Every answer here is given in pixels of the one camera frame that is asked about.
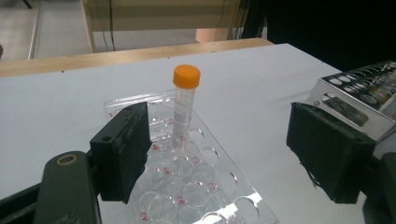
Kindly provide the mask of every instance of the white surface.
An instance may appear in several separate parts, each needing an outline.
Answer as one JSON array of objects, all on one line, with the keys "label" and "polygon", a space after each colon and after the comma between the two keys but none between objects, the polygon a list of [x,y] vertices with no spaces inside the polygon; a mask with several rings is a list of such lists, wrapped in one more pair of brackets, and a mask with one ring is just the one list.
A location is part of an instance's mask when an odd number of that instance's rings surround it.
[{"label": "white surface", "polygon": [[[0,78],[0,198],[39,182],[52,157],[87,151],[104,101],[173,89],[182,63],[202,72],[194,110],[280,223],[363,223],[364,196],[333,203],[286,146],[290,103],[339,72],[290,45]],[[126,220],[122,209],[101,203],[104,222]]]}]

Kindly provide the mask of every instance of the centrifuge tube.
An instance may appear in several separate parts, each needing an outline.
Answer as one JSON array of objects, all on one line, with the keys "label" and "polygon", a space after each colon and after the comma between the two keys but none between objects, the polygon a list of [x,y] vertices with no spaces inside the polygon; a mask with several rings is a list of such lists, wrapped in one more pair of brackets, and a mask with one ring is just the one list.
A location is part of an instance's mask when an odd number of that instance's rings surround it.
[{"label": "centrifuge tube", "polygon": [[173,82],[176,92],[172,146],[180,151],[186,148],[188,142],[192,103],[200,75],[199,69],[192,65],[182,64],[175,68]]}]

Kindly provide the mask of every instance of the round hole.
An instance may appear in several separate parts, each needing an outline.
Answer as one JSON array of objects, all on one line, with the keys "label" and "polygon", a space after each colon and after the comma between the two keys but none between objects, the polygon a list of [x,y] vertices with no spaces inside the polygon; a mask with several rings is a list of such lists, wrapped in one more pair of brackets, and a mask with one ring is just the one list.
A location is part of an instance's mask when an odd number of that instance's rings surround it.
[{"label": "round hole", "polygon": [[259,219],[259,210],[254,205],[254,202],[249,198],[240,197],[235,201],[235,206],[238,209],[235,214],[237,217],[241,217],[246,223],[256,223]]},{"label": "round hole", "polygon": [[[173,174],[173,173],[172,173],[172,171],[173,171],[172,162],[169,161],[168,159],[169,159],[169,158],[167,158],[167,159],[161,161],[160,164],[158,165],[158,167],[161,167],[160,170],[161,170],[162,175],[163,175],[164,177],[170,177],[170,176],[172,176],[172,174]],[[163,182],[164,182],[165,180],[170,181],[170,178],[165,178],[165,179],[163,180]]]},{"label": "round hole", "polygon": [[168,185],[168,194],[173,199],[177,199],[183,195],[185,184],[182,181],[176,180]]},{"label": "round hole", "polygon": [[144,193],[139,198],[139,208],[142,211],[147,211],[149,209],[149,203],[151,202],[151,200],[153,198],[155,198],[157,196],[158,196],[158,193],[153,192],[153,191],[149,191],[149,192]]},{"label": "round hole", "polygon": [[148,151],[148,154],[157,153],[160,151],[164,151],[165,146],[158,143],[153,143]]},{"label": "round hole", "polygon": [[330,101],[329,107],[340,114],[343,114],[346,111],[346,107],[342,105],[342,102],[339,101]]},{"label": "round hole", "polygon": [[[205,167],[201,167],[201,168],[204,168],[203,170],[207,171],[208,173],[211,172],[210,168],[205,168]],[[209,183],[211,183],[210,187],[214,186],[214,184],[212,182],[212,178],[206,172],[198,172],[192,176],[192,179],[195,181],[202,182],[207,185],[209,185]]]},{"label": "round hole", "polygon": [[386,64],[384,65],[384,67],[387,68],[387,69],[392,69],[393,66],[394,66],[394,65],[393,65],[392,63],[386,63]]},{"label": "round hole", "polygon": [[377,67],[371,67],[371,68],[369,68],[369,70],[374,72],[374,73],[378,73],[379,72]]},{"label": "round hole", "polygon": [[339,77],[338,79],[340,79],[341,81],[344,81],[344,82],[350,82],[350,79],[347,77]]},{"label": "round hole", "polygon": [[344,90],[346,90],[349,93],[358,93],[358,90],[356,90],[355,88],[350,87],[350,86],[344,87]]},{"label": "round hole", "polygon": [[150,123],[150,129],[156,132],[162,132],[168,126],[168,123],[164,119],[154,120]]},{"label": "round hole", "polygon": [[[162,140],[167,140],[167,139],[170,139],[170,138],[171,138],[170,135],[164,135]],[[172,153],[175,152],[175,150],[176,150],[176,149],[173,148],[172,145],[169,145],[169,144],[167,144],[167,145],[165,145],[165,146],[163,147],[163,151],[165,151],[165,152],[168,153],[169,155],[172,155]]]},{"label": "round hole", "polygon": [[381,87],[383,90],[390,92],[391,94],[395,93],[396,89],[394,89],[393,87],[386,85],[386,86],[382,86]]},{"label": "round hole", "polygon": [[327,95],[328,97],[330,97],[330,98],[334,98],[334,97],[335,97],[335,95],[334,95],[334,94],[331,94],[331,93],[326,93],[326,95]]},{"label": "round hole", "polygon": [[231,172],[220,171],[216,177],[225,192],[232,192],[238,184],[236,176]]},{"label": "round hole", "polygon": [[376,104],[376,99],[373,98],[372,96],[366,95],[366,94],[362,94],[361,95],[361,99],[363,100],[363,102],[370,104],[370,105],[374,105]]},{"label": "round hole", "polygon": [[371,83],[373,83],[374,85],[381,85],[382,82],[380,82],[379,80],[375,79],[375,78],[367,78],[368,81],[370,81]]},{"label": "round hole", "polygon": [[173,175],[177,176],[187,176],[192,172],[192,162],[188,157],[175,158],[172,161],[171,169]]},{"label": "round hole", "polygon": [[201,150],[201,155],[208,165],[216,165],[219,161],[219,153],[213,147],[205,147]]},{"label": "round hole", "polygon": [[149,138],[150,139],[156,139],[158,137],[158,132],[154,131],[154,130],[150,130],[149,131]]},{"label": "round hole", "polygon": [[361,73],[363,73],[366,76],[371,76],[373,73],[370,72],[369,70],[361,70]]},{"label": "round hole", "polygon": [[204,133],[200,129],[189,129],[189,142],[199,143],[204,138]]},{"label": "round hole", "polygon": [[382,76],[382,77],[379,77],[378,80],[382,81],[382,82],[387,82],[389,80],[389,78],[386,76]]},{"label": "round hole", "polygon": [[363,91],[367,91],[367,88],[360,83],[355,83],[354,87],[356,87],[357,89],[363,90]]},{"label": "round hole", "polygon": [[77,160],[76,155],[65,155],[59,158],[56,163],[58,165],[69,165],[71,163],[74,163]]},{"label": "round hole", "polygon": [[394,70],[393,72],[387,72],[385,74],[382,74],[383,76],[386,77],[391,77],[392,79],[394,79],[395,75],[396,75],[396,70]]},{"label": "round hole", "polygon": [[103,137],[102,138],[102,141],[104,141],[104,142],[108,142],[108,141],[110,141],[111,140],[111,137],[110,136],[106,136],[106,137]]},{"label": "round hole", "polygon": [[219,213],[208,213],[203,218],[202,221],[207,224],[226,224],[227,219]]},{"label": "round hole", "polygon": [[130,219],[130,223],[139,223],[139,218],[140,217],[138,217],[137,214],[140,214],[140,211],[139,211],[139,213],[137,212],[137,210],[135,208],[135,205],[133,203],[128,203],[126,205],[126,209],[127,209],[126,213],[128,214],[128,218]]},{"label": "round hole", "polygon": [[348,74],[348,75],[346,75],[346,77],[348,77],[350,79],[353,79],[353,80],[358,80],[359,79],[357,76],[355,76],[353,74]]},{"label": "round hole", "polygon": [[385,96],[386,98],[389,98],[392,96],[392,93],[390,91],[387,91],[385,89],[378,89],[379,93],[383,96]]},{"label": "round hole", "polygon": [[172,98],[164,99],[163,105],[169,109],[173,109],[175,107],[175,99]]},{"label": "round hole", "polygon": [[175,201],[168,195],[158,195],[148,205],[148,217],[157,222],[165,223],[175,218],[177,206]]},{"label": "round hole", "polygon": [[362,82],[362,84],[363,84],[366,88],[368,88],[368,89],[373,89],[373,88],[375,88],[375,85],[373,85],[373,83],[371,83],[371,82],[369,82],[369,81],[366,81],[366,80],[364,80],[364,81]]},{"label": "round hole", "polygon": [[163,182],[162,172],[159,168],[149,167],[137,180],[137,185],[143,189],[156,189]]},{"label": "round hole", "polygon": [[391,90],[389,90],[392,93],[396,93],[396,87],[392,87]]},{"label": "round hole", "polygon": [[366,75],[362,72],[356,72],[354,75],[357,77],[366,77]]},{"label": "round hole", "polygon": [[384,104],[386,101],[385,97],[378,92],[370,91],[370,95],[373,96],[381,105]]},{"label": "round hole", "polygon": [[221,189],[214,191],[214,193],[210,194],[205,205],[206,210],[213,212],[218,211],[221,208],[225,208],[227,206],[226,198],[226,194]]},{"label": "round hole", "polygon": [[172,134],[173,133],[173,123],[168,122],[163,131],[166,133]]},{"label": "round hole", "polygon": [[192,206],[183,206],[178,212],[180,224],[191,224],[201,220],[201,212],[198,208]]},{"label": "round hole", "polygon": [[328,101],[328,100],[330,100],[330,99],[332,99],[332,98],[330,98],[330,97],[327,96],[327,95],[323,95],[323,97],[322,97],[322,102]]},{"label": "round hole", "polygon": [[209,189],[206,185],[199,181],[191,181],[186,185],[183,192],[187,204],[193,206],[203,206],[209,197]]},{"label": "round hole", "polygon": [[363,124],[367,121],[367,118],[364,118],[360,114],[351,111],[346,112],[346,117],[352,120],[352,122],[356,123],[360,127],[363,126]]},{"label": "round hole", "polygon": [[342,82],[341,80],[336,79],[336,78],[332,78],[332,79],[330,79],[329,81],[330,81],[332,84],[335,84],[335,85],[341,85],[341,84],[343,84],[343,82]]},{"label": "round hole", "polygon": [[154,114],[158,111],[158,106],[154,102],[148,102],[148,112]]}]

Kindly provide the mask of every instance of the orange cap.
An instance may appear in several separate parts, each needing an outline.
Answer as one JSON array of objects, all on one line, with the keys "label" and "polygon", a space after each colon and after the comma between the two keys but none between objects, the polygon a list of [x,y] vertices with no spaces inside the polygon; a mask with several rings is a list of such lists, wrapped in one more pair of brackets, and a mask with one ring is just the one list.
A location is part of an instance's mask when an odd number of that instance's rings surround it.
[{"label": "orange cap", "polygon": [[174,84],[184,90],[195,89],[199,85],[200,75],[199,69],[192,65],[179,65],[175,68]]}]

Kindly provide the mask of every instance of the black cable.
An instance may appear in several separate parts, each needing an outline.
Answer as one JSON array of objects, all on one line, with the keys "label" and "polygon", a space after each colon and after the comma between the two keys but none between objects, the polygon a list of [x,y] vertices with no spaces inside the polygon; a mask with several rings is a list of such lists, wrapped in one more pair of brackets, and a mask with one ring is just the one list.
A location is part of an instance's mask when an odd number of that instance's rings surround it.
[{"label": "black cable", "polygon": [[116,51],[116,47],[114,46],[114,35],[113,35],[113,8],[111,7],[111,0],[108,0],[110,3],[110,36],[111,43],[113,44],[113,50]]},{"label": "black cable", "polygon": [[262,37],[262,31],[264,30],[266,23],[267,23],[267,16],[264,17],[264,22],[262,23],[262,26],[259,28],[259,33],[257,34],[257,37]]},{"label": "black cable", "polygon": [[267,12],[267,0],[252,0],[249,6],[244,31],[241,38],[252,38],[259,35]]},{"label": "black cable", "polygon": [[[234,14],[234,15],[237,15],[238,9],[239,9],[239,6],[235,7],[235,10],[233,11],[233,14]],[[238,34],[238,31],[239,31],[239,26],[237,26],[237,27],[235,28],[235,31],[233,30],[232,39],[236,39],[237,34]]]},{"label": "black cable", "polygon": [[224,7],[225,7],[225,0],[223,0],[223,6],[222,6],[222,9],[221,9],[221,18],[220,18],[220,20],[219,20],[218,26],[216,27],[215,42],[216,42],[216,38],[218,37],[218,29],[219,29],[220,24],[221,24],[221,22],[222,22],[222,19],[223,19],[223,17],[224,17]]},{"label": "black cable", "polygon": [[[247,10],[248,10],[248,2],[249,2],[248,0],[245,0],[244,13],[242,14],[242,19],[241,19],[241,22],[239,23],[239,26],[238,26],[238,28],[237,28],[237,31],[239,31],[239,27],[242,27],[242,26],[243,26],[243,23],[244,23],[244,21],[245,21],[245,18],[246,18],[246,16],[248,15],[248,14],[246,13]],[[236,39],[236,38],[240,39],[241,36],[242,36],[242,32],[239,33],[239,34],[238,34],[238,32],[236,32],[236,34],[237,34],[237,36],[235,36],[235,39]]]},{"label": "black cable", "polygon": [[103,20],[103,13],[102,13],[102,8],[99,4],[99,0],[96,0],[96,6],[99,9],[100,21],[101,21],[101,25],[102,25],[102,36],[103,36],[103,40],[105,41],[106,51],[108,51],[108,45],[107,45],[106,36],[105,36],[105,21]]},{"label": "black cable", "polygon": [[262,29],[263,29],[262,25],[259,26],[259,29],[257,30],[256,37],[262,37]]}]

